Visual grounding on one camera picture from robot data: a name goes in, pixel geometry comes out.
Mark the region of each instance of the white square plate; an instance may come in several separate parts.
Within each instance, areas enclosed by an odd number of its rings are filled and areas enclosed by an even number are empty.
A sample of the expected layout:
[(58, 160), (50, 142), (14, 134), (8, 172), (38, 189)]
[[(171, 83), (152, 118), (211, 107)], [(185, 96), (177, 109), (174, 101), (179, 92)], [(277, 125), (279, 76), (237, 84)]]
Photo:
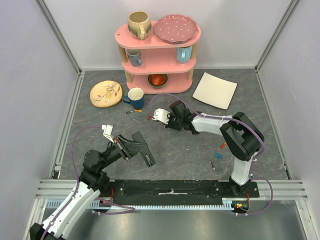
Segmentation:
[(205, 72), (192, 97), (211, 106), (228, 109), (237, 85)]

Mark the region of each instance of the blue cup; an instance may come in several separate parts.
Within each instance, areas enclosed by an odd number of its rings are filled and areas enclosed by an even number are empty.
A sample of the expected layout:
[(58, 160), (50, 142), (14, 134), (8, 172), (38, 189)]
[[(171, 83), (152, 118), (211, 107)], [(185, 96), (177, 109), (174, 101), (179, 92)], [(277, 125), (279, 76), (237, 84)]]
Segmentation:
[(142, 61), (141, 61), (141, 50), (128, 49), (126, 51), (126, 53), (128, 54), (128, 58), (130, 60), (130, 63), (132, 64), (132, 66), (134, 66), (134, 67), (141, 66), (141, 64), (142, 64)]
[(130, 104), (134, 109), (142, 109), (145, 105), (144, 94), (145, 93), (141, 88), (135, 87), (128, 92), (128, 96), (122, 98), (122, 101), (126, 104)]
[(188, 47), (177, 47), (176, 48), (176, 60), (181, 63), (185, 64), (189, 61), (192, 52), (192, 45)]

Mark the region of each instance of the gray tabletop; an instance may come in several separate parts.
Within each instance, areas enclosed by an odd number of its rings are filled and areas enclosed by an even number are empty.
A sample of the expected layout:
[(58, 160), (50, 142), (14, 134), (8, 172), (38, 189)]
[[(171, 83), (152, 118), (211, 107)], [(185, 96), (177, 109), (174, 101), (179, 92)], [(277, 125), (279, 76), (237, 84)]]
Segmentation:
[[(238, 83), (227, 110), (192, 98), (204, 72)], [(222, 136), (207, 132), (192, 135), (188, 131), (165, 129), (159, 122), (148, 121), (149, 102), (154, 95), (145, 96), (142, 113), (125, 114), (126, 111), (132, 110), (132, 107), (123, 102), (109, 108), (94, 107), (90, 101), (90, 90), (95, 84), (105, 80), (120, 83), (124, 94), (128, 93), (123, 70), (85, 72), (63, 156), (61, 179), (74, 179), (76, 176), (71, 159), (71, 143), (77, 131), (85, 126), (107, 124), (114, 125), (114, 136), (122, 134), (128, 139), (133, 133), (141, 131), (156, 161), (156, 165), (147, 168), (140, 155), (129, 161), (119, 159), (105, 169), (111, 179), (226, 180), (229, 178), (233, 170), (234, 157), (228, 147), (219, 150), (224, 142)], [(263, 95), (253, 69), (197, 69), (193, 74), (191, 88), (177, 95), (197, 111), (206, 114), (226, 116), (244, 112), (262, 132), (267, 146), (266, 153), (258, 159), (254, 166), (254, 175), (264, 176), (271, 180), (287, 179)], [(169, 110), (169, 105), (174, 101), (176, 99), (171, 96), (161, 96), (155, 100), (153, 110), (157, 108)], [(103, 152), (106, 149), (108, 141), (102, 133), (102, 130), (98, 128), (86, 129), (75, 140), (73, 152), (79, 172), (83, 169), (84, 155), (88, 150), (95, 149)], [(215, 157), (214, 153), (219, 153), (223, 159)], [(209, 161), (213, 162), (216, 170), (211, 168)]]

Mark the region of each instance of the beige mug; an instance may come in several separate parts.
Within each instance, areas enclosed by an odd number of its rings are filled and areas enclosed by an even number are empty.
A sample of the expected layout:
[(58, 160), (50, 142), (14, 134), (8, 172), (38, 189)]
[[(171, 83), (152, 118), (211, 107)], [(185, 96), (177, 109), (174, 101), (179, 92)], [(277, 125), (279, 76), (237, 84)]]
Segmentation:
[(144, 11), (135, 11), (129, 15), (128, 29), (132, 35), (141, 40), (145, 40), (151, 31), (151, 20)]

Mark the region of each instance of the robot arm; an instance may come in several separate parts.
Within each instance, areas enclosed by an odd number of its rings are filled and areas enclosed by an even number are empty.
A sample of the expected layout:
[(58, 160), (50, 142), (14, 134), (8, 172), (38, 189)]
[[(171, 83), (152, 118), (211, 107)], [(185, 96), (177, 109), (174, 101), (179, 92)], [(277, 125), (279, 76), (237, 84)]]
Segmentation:
[(30, 239), (40, 240), (45, 229), (49, 227), (44, 240), (65, 240), (75, 223), (87, 209), (88, 205), (108, 187), (110, 178), (103, 169), (121, 157), (125, 160), (140, 153), (148, 167), (156, 164), (142, 134), (138, 131), (132, 135), (133, 140), (121, 134), (112, 136), (112, 125), (103, 125), (103, 135), (110, 140), (104, 152), (89, 150), (84, 156), (83, 171), (69, 196), (42, 224), (35, 223), (30, 228)]
[[(160, 108), (156, 109), (153, 120), (164, 123), (165, 128), (178, 131), (183, 128), (186, 131), (191, 131), (194, 135), (201, 132), (208, 132), (224, 137), (231, 153), (235, 157), (231, 181), (234, 181), (236, 187), (241, 191), (250, 181), (249, 173), (251, 164), (261, 147), (256, 137), (248, 129), (236, 122), (224, 119), (205, 118), (191, 113), (179, 100), (169, 107), (172, 112)], [(247, 124), (258, 134), (262, 141), (265, 140), (262, 133), (244, 113), (238, 112), (233, 116), (227, 117), (240, 120)]]

